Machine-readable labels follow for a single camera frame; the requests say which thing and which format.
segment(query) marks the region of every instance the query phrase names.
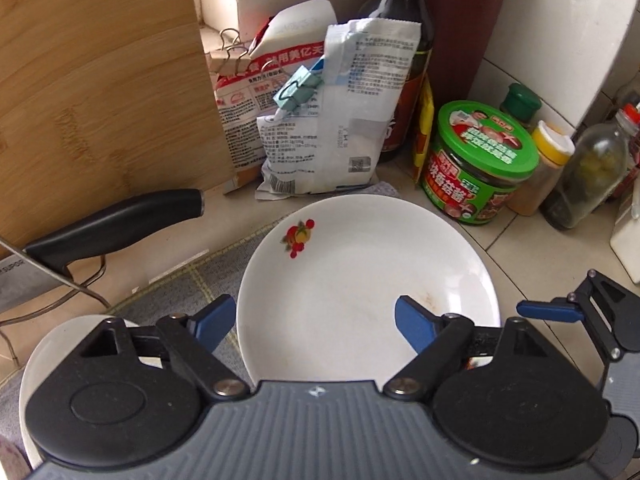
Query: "knife handle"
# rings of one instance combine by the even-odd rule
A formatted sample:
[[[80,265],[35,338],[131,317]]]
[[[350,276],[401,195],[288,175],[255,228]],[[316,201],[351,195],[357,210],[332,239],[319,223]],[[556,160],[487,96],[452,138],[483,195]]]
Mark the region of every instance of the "knife handle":
[[[51,270],[133,245],[150,234],[204,212],[199,189],[171,189],[135,196],[29,243],[24,251]]]

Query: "wooden cutting board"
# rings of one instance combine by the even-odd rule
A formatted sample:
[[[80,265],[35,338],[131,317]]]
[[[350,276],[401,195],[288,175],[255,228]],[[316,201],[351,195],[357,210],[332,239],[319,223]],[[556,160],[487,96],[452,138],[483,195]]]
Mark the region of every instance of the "wooden cutting board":
[[[193,0],[0,0],[0,235],[233,175]]]

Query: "knife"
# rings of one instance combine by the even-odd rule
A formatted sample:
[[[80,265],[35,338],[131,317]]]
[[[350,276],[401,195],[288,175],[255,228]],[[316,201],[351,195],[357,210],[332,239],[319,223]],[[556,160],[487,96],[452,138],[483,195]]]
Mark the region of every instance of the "knife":
[[[147,193],[111,205],[29,243],[23,250],[49,269],[72,279],[76,260],[113,253],[165,227],[204,212],[199,189]],[[48,274],[12,254],[0,261],[0,312],[60,286]]]

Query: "red and white package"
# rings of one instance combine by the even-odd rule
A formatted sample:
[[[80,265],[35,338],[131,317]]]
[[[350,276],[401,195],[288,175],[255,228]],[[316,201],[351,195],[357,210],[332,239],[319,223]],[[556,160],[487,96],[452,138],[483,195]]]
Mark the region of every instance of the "red and white package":
[[[260,176],[266,156],[256,117],[273,113],[274,94],[301,65],[311,68],[324,52],[324,37],[335,25],[328,0],[310,0],[279,12],[258,33],[246,72],[220,77],[216,103],[235,168],[224,185],[230,192]]]

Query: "maroon panel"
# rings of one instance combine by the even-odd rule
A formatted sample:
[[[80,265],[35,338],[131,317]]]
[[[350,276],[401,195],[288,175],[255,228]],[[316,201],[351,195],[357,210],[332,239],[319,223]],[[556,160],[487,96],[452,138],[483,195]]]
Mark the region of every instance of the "maroon panel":
[[[503,0],[427,0],[436,37],[429,78],[436,108],[466,99]]]

